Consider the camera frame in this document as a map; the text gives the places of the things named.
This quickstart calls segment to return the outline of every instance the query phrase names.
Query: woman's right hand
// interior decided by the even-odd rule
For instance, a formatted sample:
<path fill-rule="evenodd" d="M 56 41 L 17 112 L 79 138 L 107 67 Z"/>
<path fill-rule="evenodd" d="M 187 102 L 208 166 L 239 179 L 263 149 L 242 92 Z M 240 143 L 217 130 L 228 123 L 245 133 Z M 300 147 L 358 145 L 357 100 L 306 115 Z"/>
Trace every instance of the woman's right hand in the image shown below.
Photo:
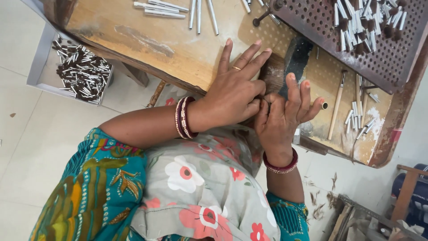
<path fill-rule="evenodd" d="M 233 42 L 227 39 L 220 58 L 217 77 L 202 99 L 189 106 L 192 112 L 189 126 L 192 131 L 204 131 L 213 127 L 227 126 L 242 122 L 254 116 L 260 108 L 257 95 L 264 96 L 266 84 L 262 80 L 250 81 L 269 58 L 272 50 L 263 51 L 251 60 L 260 50 L 261 40 L 251 45 L 230 68 L 230 54 Z"/>
<path fill-rule="evenodd" d="M 260 111 L 256 115 L 254 129 L 269 163 L 276 167 L 288 166 L 293 160 L 291 143 L 297 126 L 312 120 L 321 110 L 324 98 L 318 97 L 311 105 L 311 89 L 308 80 L 300 84 L 294 73 L 285 77 L 288 87 L 288 100 L 271 93 L 260 103 Z"/>

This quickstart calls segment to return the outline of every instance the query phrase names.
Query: wooden table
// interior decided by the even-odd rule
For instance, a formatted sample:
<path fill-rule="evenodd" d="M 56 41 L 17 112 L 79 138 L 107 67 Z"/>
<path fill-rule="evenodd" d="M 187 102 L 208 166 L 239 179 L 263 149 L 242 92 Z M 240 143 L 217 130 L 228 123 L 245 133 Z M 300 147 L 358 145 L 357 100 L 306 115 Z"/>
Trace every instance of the wooden table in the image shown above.
<path fill-rule="evenodd" d="M 168 2 L 190 8 L 189 0 Z M 265 12 L 257 1 L 253 1 L 250 14 L 246 13 L 240 0 L 214 1 L 213 5 L 218 36 L 214 33 L 208 4 L 204 0 L 200 35 L 196 33 L 196 18 L 193 30 L 188 29 L 189 14 L 186 19 L 145 16 L 142 10 L 134 9 L 132 1 L 126 0 L 45 0 L 45 14 L 91 46 L 95 54 L 118 59 L 202 94 L 216 76 L 217 63 L 227 38 L 233 40 L 231 59 L 236 60 L 257 39 L 262 40 L 262 50 L 272 48 L 284 56 L 291 39 L 298 34 L 285 24 L 275 25 L 269 17 L 262 20 L 259 27 L 254 27 L 252 20 Z M 374 117 L 377 121 L 373 132 L 358 141 L 354 148 L 357 133 L 346 135 L 343 120 L 355 99 L 355 75 L 351 71 L 347 75 L 335 132 L 328 141 L 341 70 L 348 68 L 322 50 L 317 60 L 316 51 L 312 51 L 304 78 L 311 80 L 312 97 L 324 97 L 330 107 L 305 124 L 301 145 L 321 154 L 331 153 L 373 167 L 388 163 L 425 71 L 427 49 L 424 45 L 413 70 L 414 76 L 403 93 L 390 96 L 379 89 L 371 90 L 381 103 L 368 102 L 366 120 Z"/>

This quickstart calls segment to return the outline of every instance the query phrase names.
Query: embellished bangle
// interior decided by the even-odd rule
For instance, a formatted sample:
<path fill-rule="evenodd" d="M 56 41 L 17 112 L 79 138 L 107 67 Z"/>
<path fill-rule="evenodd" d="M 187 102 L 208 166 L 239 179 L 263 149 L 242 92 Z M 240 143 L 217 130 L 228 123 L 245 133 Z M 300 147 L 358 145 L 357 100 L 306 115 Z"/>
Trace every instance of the embellished bangle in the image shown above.
<path fill-rule="evenodd" d="M 199 134 L 199 132 L 193 133 L 192 131 L 190 131 L 189 123 L 187 121 L 187 107 L 192 101 L 195 101 L 195 98 L 188 96 L 184 99 L 184 102 L 181 106 L 181 126 L 183 127 L 186 136 L 190 139 L 197 137 Z"/>
<path fill-rule="evenodd" d="M 299 159 L 299 156 L 297 155 L 296 150 L 294 148 L 292 148 L 292 149 L 293 149 L 293 160 L 291 161 L 291 163 L 288 166 L 285 166 L 285 167 L 276 167 L 276 166 L 271 165 L 268 162 L 268 158 L 267 158 L 265 152 L 263 153 L 263 163 L 265 164 L 266 168 L 269 171 L 271 171 L 271 172 L 275 172 L 275 173 L 278 173 L 278 174 L 289 173 L 289 172 L 293 171 L 296 168 L 297 161 Z"/>
<path fill-rule="evenodd" d="M 186 137 L 185 132 L 183 131 L 183 127 L 181 126 L 181 106 L 184 102 L 184 97 L 181 98 L 178 103 L 177 106 L 175 107 L 175 127 L 177 128 L 177 132 L 180 135 L 181 138 L 183 139 L 188 139 Z"/>

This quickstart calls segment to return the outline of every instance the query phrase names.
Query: perforated metal tray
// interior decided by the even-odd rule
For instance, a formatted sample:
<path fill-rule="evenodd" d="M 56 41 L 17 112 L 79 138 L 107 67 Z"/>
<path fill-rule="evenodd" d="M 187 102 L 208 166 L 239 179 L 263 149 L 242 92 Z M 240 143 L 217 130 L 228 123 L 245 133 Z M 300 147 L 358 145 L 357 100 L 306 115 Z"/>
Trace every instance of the perforated metal tray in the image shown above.
<path fill-rule="evenodd" d="M 340 36 L 333 26 L 332 0 L 283 0 L 279 11 L 273 7 L 275 1 L 269 3 L 274 15 L 371 83 L 389 94 L 404 89 L 426 38 L 427 0 L 407 0 L 403 8 L 407 18 L 399 41 L 385 39 L 382 33 L 376 36 L 377 51 L 359 56 L 353 51 L 340 51 Z"/>

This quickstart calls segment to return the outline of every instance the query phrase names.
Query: teal sleeve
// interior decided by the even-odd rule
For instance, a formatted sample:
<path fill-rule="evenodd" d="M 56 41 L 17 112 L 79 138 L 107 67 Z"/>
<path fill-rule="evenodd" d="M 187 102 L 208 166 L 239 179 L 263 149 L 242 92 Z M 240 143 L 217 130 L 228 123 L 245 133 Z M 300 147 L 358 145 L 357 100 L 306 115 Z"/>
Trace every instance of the teal sleeve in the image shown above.
<path fill-rule="evenodd" d="M 309 241 L 306 205 L 283 200 L 270 192 L 266 194 L 266 198 L 281 230 L 281 240 Z"/>
<path fill-rule="evenodd" d="M 143 240 L 130 223 L 146 165 L 144 150 L 92 129 L 67 163 L 30 240 Z"/>

